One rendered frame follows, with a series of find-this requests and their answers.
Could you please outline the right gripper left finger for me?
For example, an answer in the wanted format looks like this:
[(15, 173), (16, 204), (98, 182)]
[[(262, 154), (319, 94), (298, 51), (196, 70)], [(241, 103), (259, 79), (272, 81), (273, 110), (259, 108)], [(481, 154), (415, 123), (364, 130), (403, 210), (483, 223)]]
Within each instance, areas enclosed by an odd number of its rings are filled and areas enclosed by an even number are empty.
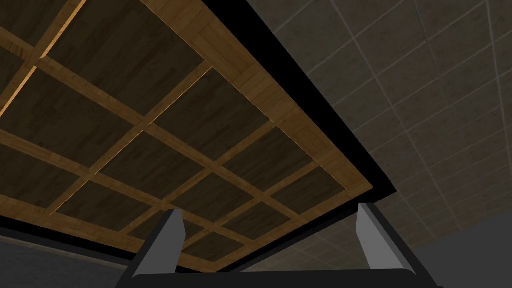
[(169, 209), (125, 270), (125, 279), (131, 280), (139, 275), (175, 273), (185, 239), (182, 211)]

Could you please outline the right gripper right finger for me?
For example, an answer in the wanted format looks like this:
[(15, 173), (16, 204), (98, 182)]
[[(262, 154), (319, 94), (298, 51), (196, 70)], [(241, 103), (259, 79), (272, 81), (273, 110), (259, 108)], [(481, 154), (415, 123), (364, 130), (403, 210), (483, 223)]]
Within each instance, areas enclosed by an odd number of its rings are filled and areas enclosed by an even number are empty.
[(419, 277), (428, 276), (423, 264), (375, 204), (358, 204), (356, 233), (371, 269), (405, 269)]

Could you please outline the brown wooden panelled door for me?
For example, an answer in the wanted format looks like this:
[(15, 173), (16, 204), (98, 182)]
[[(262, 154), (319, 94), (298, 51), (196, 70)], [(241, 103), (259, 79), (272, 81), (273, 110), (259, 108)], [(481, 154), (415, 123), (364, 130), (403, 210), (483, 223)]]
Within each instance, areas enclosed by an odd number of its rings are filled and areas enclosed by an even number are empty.
[(0, 0), (0, 216), (219, 272), (371, 188), (202, 0)]

